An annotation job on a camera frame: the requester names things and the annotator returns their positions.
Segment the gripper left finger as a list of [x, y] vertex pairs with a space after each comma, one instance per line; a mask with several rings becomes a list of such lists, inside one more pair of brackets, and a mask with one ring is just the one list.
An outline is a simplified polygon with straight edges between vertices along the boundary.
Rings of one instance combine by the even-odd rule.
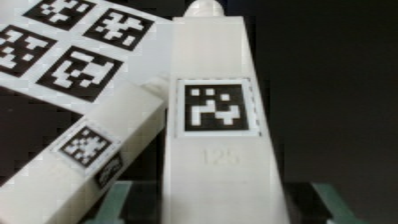
[[130, 181], [118, 181], [114, 183], [112, 188], [109, 189], [96, 216], [84, 222], [84, 224], [125, 224], [125, 220], [119, 215], [123, 211], [130, 189]]

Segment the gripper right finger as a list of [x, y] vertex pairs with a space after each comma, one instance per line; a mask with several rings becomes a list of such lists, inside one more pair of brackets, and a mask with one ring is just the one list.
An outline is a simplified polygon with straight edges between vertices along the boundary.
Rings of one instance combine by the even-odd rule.
[[398, 189], [374, 183], [286, 182], [292, 224], [398, 224]]

